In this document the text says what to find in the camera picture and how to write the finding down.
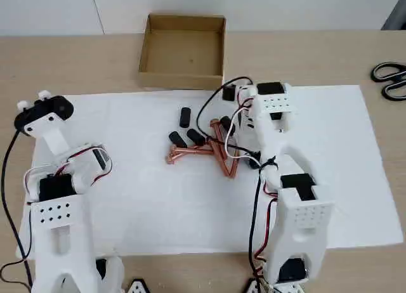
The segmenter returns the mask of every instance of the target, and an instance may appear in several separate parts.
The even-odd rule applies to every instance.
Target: robotic arm
[[[282,292],[315,278],[320,271],[334,205],[311,163],[287,141],[294,127],[290,88],[279,82],[236,88],[238,97],[252,104],[245,116],[252,119],[261,164],[269,159],[275,162],[262,172],[267,189],[277,194],[278,201],[263,269],[266,282]]]
[[[43,139],[53,154],[52,164],[33,167],[23,182],[31,203],[35,245],[36,279],[31,292],[123,292],[120,258],[96,263],[85,197],[91,185],[111,171],[106,150],[101,145],[71,146],[65,120],[74,107],[62,96],[42,91],[34,105],[23,101],[18,109],[16,129]]]

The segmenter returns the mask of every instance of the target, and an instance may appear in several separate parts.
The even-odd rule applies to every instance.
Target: cardboard box
[[[142,86],[216,89],[223,83],[222,16],[149,14],[141,52]]]

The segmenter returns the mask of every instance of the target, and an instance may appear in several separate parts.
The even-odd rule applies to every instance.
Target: copper pipe
[[[233,164],[231,165],[230,175],[228,177],[234,179],[237,174],[237,167],[239,165],[239,159],[233,159]]]
[[[179,158],[183,157],[184,155],[188,155],[188,154],[189,154],[189,153],[187,153],[187,152],[178,153],[178,154],[176,154],[176,155],[171,155],[171,154],[169,154],[169,155],[167,155],[167,156],[165,157],[165,161],[166,161],[166,163],[168,163],[168,164],[174,164],[174,163],[175,163],[175,160],[178,160]]]
[[[193,148],[179,148],[177,147],[174,151],[175,153],[194,153],[196,155],[213,155],[214,152],[210,149],[193,149]]]
[[[213,148],[214,156],[216,157],[216,160],[217,160],[218,164],[220,165],[220,168],[223,171],[223,174],[226,177],[228,177],[229,176],[228,169],[221,156],[221,152],[220,152],[220,149],[218,148],[218,144],[215,144],[213,140],[208,140],[207,142],[209,143],[211,148]]]
[[[217,140],[224,143],[223,136],[221,135],[220,125],[221,124],[218,119],[213,119],[210,121],[210,127],[213,128]],[[223,160],[225,161],[227,159],[227,154],[224,149],[224,145],[219,144],[219,149],[220,149],[221,156],[222,156]]]
[[[171,145],[171,147],[169,148],[169,154],[170,155],[176,155],[177,153],[176,153],[176,151],[177,151],[177,149],[179,149],[179,148],[182,148],[182,149],[196,149],[196,148],[199,148],[199,146],[197,146],[197,145],[195,145],[195,146],[192,146],[192,147],[188,147],[188,148],[183,148],[183,147],[177,147],[176,145]]]

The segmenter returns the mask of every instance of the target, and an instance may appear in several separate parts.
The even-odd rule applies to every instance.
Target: table surface
[[[137,82],[142,40],[140,34],[0,37],[3,153],[13,134],[16,102],[34,100],[41,89],[54,94],[142,91]],[[379,62],[406,62],[405,44],[406,32],[402,31],[288,31],[229,33],[225,48],[226,79],[248,75],[255,81],[285,81],[294,86],[361,85],[403,227],[406,103],[384,100],[382,85],[369,79],[369,71]],[[33,149],[32,138],[20,138],[9,159],[6,195],[16,221],[22,213],[22,176],[30,167]],[[0,263],[15,260],[16,243],[3,210],[0,229]],[[138,256],[123,261],[123,287],[131,278],[143,277],[153,293],[242,292],[250,275],[246,254]],[[23,273],[22,266],[12,267],[6,276],[23,280]],[[312,293],[405,292],[405,275],[405,244],[330,250],[318,279],[304,287]],[[0,292],[25,289],[0,283]]]

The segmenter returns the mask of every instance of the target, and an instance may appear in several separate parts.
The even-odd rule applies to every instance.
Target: black scissors handle
[[[387,75],[379,75],[379,71],[382,68],[395,68],[396,72]],[[395,96],[391,94],[391,91],[398,89],[400,87],[406,86],[406,66],[395,62],[380,63],[375,66],[370,72],[370,78],[374,82],[388,82],[393,81],[393,83],[388,84],[382,89],[382,96],[390,101],[404,101],[406,100],[406,95]]]
[[[395,68],[398,69],[398,71],[388,75],[379,75],[378,71],[380,71],[382,68]],[[374,82],[398,81],[403,76],[406,76],[406,66],[393,62],[380,63],[370,72],[370,78]]]

